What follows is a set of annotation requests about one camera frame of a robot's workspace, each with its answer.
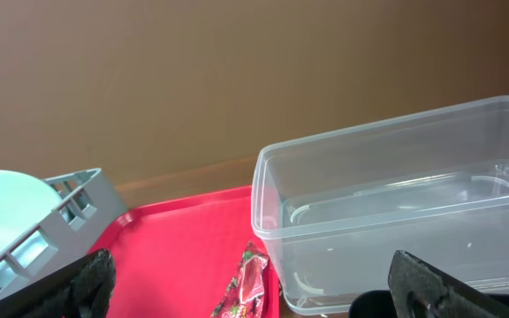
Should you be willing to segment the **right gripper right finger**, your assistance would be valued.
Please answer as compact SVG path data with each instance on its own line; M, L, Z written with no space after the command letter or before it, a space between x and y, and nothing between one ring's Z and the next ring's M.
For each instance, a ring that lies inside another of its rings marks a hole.
M487 295L398 250L388 274L398 317L509 318L509 295Z

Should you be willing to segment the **large light blue plate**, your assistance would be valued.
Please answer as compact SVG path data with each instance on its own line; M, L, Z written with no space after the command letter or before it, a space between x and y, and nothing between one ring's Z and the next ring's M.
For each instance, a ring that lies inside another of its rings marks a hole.
M0 252L43 220L62 201L61 196L38 178L15 171L0 170ZM11 252L26 268L47 247L41 233L35 231ZM16 277L7 262L0 262L0 289Z

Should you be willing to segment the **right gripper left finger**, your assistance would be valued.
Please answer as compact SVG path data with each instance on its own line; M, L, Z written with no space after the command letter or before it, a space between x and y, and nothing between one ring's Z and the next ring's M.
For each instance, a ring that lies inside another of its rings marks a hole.
M0 300L0 318L105 318L116 283L110 250L98 249Z

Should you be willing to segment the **red snack wrapper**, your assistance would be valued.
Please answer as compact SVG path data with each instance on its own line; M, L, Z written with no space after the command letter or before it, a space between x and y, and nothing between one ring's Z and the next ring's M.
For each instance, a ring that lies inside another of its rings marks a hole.
M264 277L269 264L269 256L249 242L210 318L262 318L266 311Z

